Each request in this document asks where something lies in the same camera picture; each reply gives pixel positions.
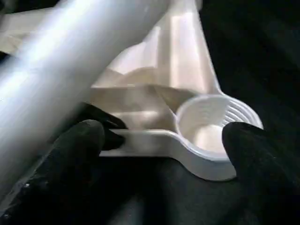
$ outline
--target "white plastic part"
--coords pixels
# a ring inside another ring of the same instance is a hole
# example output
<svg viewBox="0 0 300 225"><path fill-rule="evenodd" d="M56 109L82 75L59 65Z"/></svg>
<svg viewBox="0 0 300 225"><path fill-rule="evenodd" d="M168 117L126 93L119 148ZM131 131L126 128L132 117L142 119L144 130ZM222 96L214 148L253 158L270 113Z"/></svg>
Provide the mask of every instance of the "white plastic part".
<svg viewBox="0 0 300 225"><path fill-rule="evenodd" d="M175 116L178 134L169 130L122 131L129 141L121 149L104 152L102 156L172 157L206 180L228 180L235 176L228 156L219 148L222 127L230 121L263 126L249 106L221 91L198 14L201 6L201 0L172 0L169 11L149 35L121 52L93 85L101 93L104 88L149 84L178 91L188 89L198 94L178 110L177 118ZM10 15L0 50L14 53L49 10ZM139 96L130 96L130 102L138 103L139 99ZM204 142L194 142L189 136L191 128L202 129L200 138Z"/></svg>
<svg viewBox="0 0 300 225"><path fill-rule="evenodd" d="M230 122L245 122L262 128L258 115L245 103L225 95L202 95L181 105L176 113L176 131L185 143L210 160L227 160L222 129Z"/></svg>

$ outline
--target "black glove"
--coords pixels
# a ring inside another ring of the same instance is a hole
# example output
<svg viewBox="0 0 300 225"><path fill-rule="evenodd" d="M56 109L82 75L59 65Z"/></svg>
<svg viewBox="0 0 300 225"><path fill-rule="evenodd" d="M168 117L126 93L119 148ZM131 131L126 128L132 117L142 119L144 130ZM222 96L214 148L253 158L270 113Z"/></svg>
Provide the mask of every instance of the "black glove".
<svg viewBox="0 0 300 225"><path fill-rule="evenodd" d="M81 216L89 202L91 166L101 150L124 143L124 138L109 128L126 126L112 115L84 104L24 183L0 224L79 224L84 220Z"/></svg>
<svg viewBox="0 0 300 225"><path fill-rule="evenodd" d="M281 140L246 123L226 125L222 139L247 192L244 216L263 225L299 222L299 156Z"/></svg>

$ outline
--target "black surface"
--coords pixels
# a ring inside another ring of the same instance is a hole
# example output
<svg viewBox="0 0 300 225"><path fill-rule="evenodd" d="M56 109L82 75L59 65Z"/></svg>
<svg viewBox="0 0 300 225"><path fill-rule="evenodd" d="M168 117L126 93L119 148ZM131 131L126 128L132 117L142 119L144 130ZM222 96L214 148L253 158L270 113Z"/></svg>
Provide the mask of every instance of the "black surface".
<svg viewBox="0 0 300 225"><path fill-rule="evenodd" d="M84 120L61 134L6 206L0 224L75 224L89 196L91 165L105 141L104 127L96 120Z"/></svg>
<svg viewBox="0 0 300 225"><path fill-rule="evenodd" d="M295 149L300 124L298 3L204 3L203 28L222 90L253 107L286 150ZM101 184L95 203L101 210L95 208L95 224L257 223L242 212L246 201L237 180L207 182L171 159L101 158L97 170Z"/></svg>
<svg viewBox="0 0 300 225"><path fill-rule="evenodd" d="M14 12L53 7L59 0L16 0Z"/></svg>

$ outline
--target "silver metal tube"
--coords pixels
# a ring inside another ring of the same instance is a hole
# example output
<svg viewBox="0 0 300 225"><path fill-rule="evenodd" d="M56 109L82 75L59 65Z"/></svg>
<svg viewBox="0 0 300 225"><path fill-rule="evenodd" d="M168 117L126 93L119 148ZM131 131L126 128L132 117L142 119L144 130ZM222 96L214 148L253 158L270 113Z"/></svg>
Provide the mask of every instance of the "silver metal tube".
<svg viewBox="0 0 300 225"><path fill-rule="evenodd" d="M58 125L125 48L140 42L167 0L72 0L1 69L0 201L45 154Z"/></svg>

